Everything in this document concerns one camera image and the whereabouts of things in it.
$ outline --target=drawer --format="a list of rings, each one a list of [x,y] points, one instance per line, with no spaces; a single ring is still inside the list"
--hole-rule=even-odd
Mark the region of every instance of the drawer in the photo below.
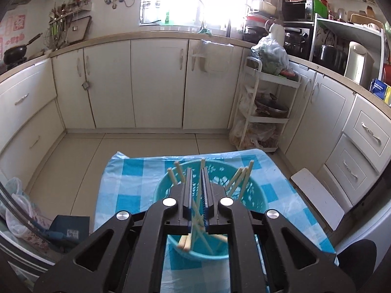
[[[376,182],[378,174],[346,135],[342,135],[326,162],[352,205],[357,204]]]
[[[10,88],[0,94],[0,152],[34,114],[56,97],[50,60],[27,69],[28,72],[11,76],[2,85],[8,83]]]
[[[353,207],[349,197],[346,195],[345,191],[326,165],[323,165],[320,168],[319,172],[316,174],[316,178],[334,197],[345,213],[347,213]]]
[[[25,189],[42,158],[63,131],[53,100],[20,129],[0,154],[0,169],[5,177],[20,178]]]
[[[391,121],[369,101],[356,96],[343,132],[382,173],[391,155]]]

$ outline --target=blue plastic basket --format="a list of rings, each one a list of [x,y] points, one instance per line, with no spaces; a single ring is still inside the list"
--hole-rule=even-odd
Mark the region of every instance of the blue plastic basket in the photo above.
[[[200,160],[189,161],[182,163],[182,168],[186,172],[186,169],[190,167],[193,170],[193,198],[196,199],[197,188],[198,188],[198,180],[199,180],[199,170],[201,166]],[[217,160],[206,160],[205,166],[208,168],[208,175],[211,182],[226,186],[231,178],[234,176],[236,171],[238,170],[236,167],[229,165],[228,163],[217,161]],[[173,169],[175,173],[175,177],[180,182],[180,178],[176,169]],[[170,193],[171,186],[170,177],[166,174],[158,187],[155,190],[154,194],[154,202],[164,199],[168,197]],[[242,184],[236,189],[234,194],[232,195],[233,199],[237,199],[240,193],[240,189]],[[262,189],[258,186],[258,184],[251,179],[247,183],[247,189],[244,192],[242,203],[250,210],[257,212],[265,212],[267,209],[267,200],[265,194]],[[200,206],[200,214],[202,215],[203,208]],[[175,248],[175,250],[182,255],[183,257],[191,260],[223,260],[228,259],[228,246],[226,243],[217,240],[216,238],[209,236],[208,234],[204,234],[206,240],[208,241],[214,255],[210,255],[208,250],[206,249],[204,243],[200,238],[196,240],[194,243],[193,250],[189,252],[185,252],[181,249],[177,248],[178,241],[180,236],[171,236],[169,235],[168,241]]]

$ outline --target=kitchen counter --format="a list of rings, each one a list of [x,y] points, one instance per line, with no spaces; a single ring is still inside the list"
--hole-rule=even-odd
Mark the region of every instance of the kitchen counter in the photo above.
[[[34,58],[32,60],[29,60],[23,64],[20,64],[19,66],[16,66],[16,67],[10,69],[9,71],[6,71],[2,75],[0,75],[0,83],[5,81],[7,78],[11,77],[12,75],[15,75],[16,73],[22,71],[23,69],[26,69],[30,66],[33,66],[36,63],[39,63],[47,58],[49,58],[49,55],[43,55],[43,56]]]
[[[198,33],[189,33],[189,32],[176,32],[176,31],[147,31],[147,32],[131,32],[131,33],[122,33],[115,35],[108,35],[103,37],[97,37],[88,41],[80,42],[60,50],[56,50],[50,54],[50,57],[55,57],[61,55],[65,52],[71,52],[78,50],[80,48],[110,43],[118,41],[127,41],[132,39],[192,39],[192,40],[201,40],[206,39],[208,41],[221,43],[221,44],[231,44],[234,46],[240,46],[245,48],[251,48],[254,46],[253,43],[241,41],[238,39],[232,39],[224,36],[212,35],[211,37],[207,34],[198,34]]]
[[[341,84],[345,85],[346,87],[352,89],[353,91],[355,91],[359,95],[363,96],[366,100],[371,102],[381,112],[383,112],[389,119],[391,119],[391,108],[384,101],[382,101],[380,98],[376,97],[374,94],[370,93],[364,87],[355,83],[351,79],[349,79],[345,76],[342,76],[342,75],[340,75],[330,69],[327,69],[323,66],[319,66],[318,64],[309,62],[308,60],[304,60],[304,59],[294,57],[294,56],[289,56],[289,59],[292,62],[307,66],[308,68],[311,68],[317,72],[320,72],[321,74],[325,74],[326,76],[329,76],[330,78],[337,80]]]
[[[60,50],[56,50],[52,52],[50,55],[44,55],[38,58],[35,58],[33,60],[30,60],[28,62],[25,62],[10,71],[5,72],[3,75],[0,75],[0,82],[4,81],[5,79],[9,78],[13,74],[16,74],[17,72],[30,67],[48,57],[56,57],[58,55],[64,54],[66,52],[71,52],[73,50],[77,50],[80,48],[85,48],[88,46],[98,45],[98,44],[104,44],[104,43],[110,43],[110,42],[116,42],[116,41],[127,41],[132,39],[162,39],[162,38],[168,38],[168,39],[192,39],[192,40],[201,40],[206,39],[208,41],[222,43],[222,44],[232,44],[234,46],[240,46],[243,48],[251,48],[254,46],[253,43],[241,41],[238,39],[232,39],[227,38],[223,36],[216,36],[212,35],[211,37],[206,34],[198,34],[198,33],[189,33],[189,32],[176,32],[176,31],[144,31],[144,32],[132,32],[132,33],[122,33],[122,34],[116,34],[116,35],[108,35],[103,37],[98,37],[95,39],[91,39],[88,41],[80,42],[65,48],[62,48]],[[356,93],[360,94],[364,98],[366,98],[369,102],[374,104],[379,110],[381,110],[388,118],[391,119],[391,108],[387,106],[381,99],[370,93],[368,90],[360,86],[359,84],[353,82],[351,79],[348,79],[340,74],[337,74],[336,72],[333,72],[325,67],[319,66],[318,64],[309,62],[307,60],[289,56],[289,59],[295,63],[302,64],[304,66],[307,66],[315,71],[318,71],[322,74],[325,74],[341,84],[347,86],[348,88],[352,89]]]

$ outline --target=wok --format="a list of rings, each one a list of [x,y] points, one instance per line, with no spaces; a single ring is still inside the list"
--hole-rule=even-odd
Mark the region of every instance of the wok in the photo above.
[[[23,56],[26,55],[27,45],[30,45],[32,42],[37,40],[41,35],[42,35],[42,33],[39,33],[38,35],[34,36],[25,45],[14,46],[14,47],[7,49],[4,52],[4,58],[3,58],[4,64],[9,65],[14,62],[17,62],[18,60],[23,59]]]

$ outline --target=tiled floor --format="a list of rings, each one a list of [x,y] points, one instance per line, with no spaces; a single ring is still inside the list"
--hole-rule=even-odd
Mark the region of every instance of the tiled floor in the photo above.
[[[221,134],[67,134],[40,172],[30,197],[51,220],[58,214],[90,216],[92,232],[100,177],[117,151],[151,157],[235,150]],[[278,155],[270,157],[289,178],[291,173]]]

